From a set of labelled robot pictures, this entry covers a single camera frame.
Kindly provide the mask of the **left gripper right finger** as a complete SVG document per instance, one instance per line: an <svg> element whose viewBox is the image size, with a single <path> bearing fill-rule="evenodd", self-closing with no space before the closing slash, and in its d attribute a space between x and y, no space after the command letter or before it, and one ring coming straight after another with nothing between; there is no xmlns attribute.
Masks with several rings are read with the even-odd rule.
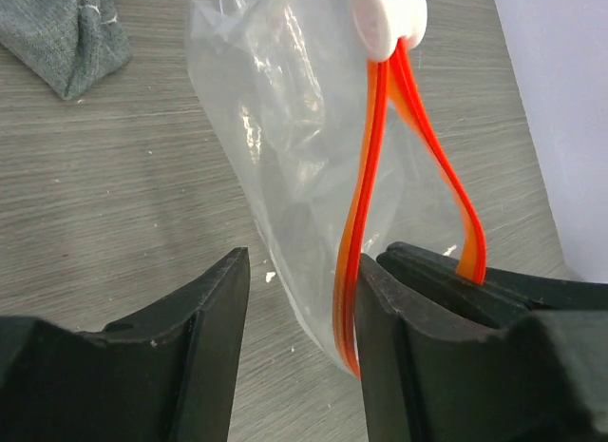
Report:
<svg viewBox="0 0 608 442"><path fill-rule="evenodd" d="M607 287L404 242L363 256L356 335L372 441L603 441Z"/></svg>

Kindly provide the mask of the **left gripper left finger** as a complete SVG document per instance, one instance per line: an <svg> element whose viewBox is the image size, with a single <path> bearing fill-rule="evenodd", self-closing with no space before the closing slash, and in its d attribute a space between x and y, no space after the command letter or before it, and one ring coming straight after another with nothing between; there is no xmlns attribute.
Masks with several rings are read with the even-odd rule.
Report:
<svg viewBox="0 0 608 442"><path fill-rule="evenodd" d="M5 441L224 441L250 291L246 248L97 333L1 320Z"/></svg>

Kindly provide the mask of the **clear zip top bag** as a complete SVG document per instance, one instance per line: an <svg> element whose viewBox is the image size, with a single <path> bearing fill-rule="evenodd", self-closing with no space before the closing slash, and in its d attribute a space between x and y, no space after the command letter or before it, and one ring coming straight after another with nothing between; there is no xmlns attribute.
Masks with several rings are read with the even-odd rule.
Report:
<svg viewBox="0 0 608 442"><path fill-rule="evenodd" d="M352 375L362 255L408 240L485 279L410 61L427 24L427 0L190 0L192 85L298 322Z"/></svg>

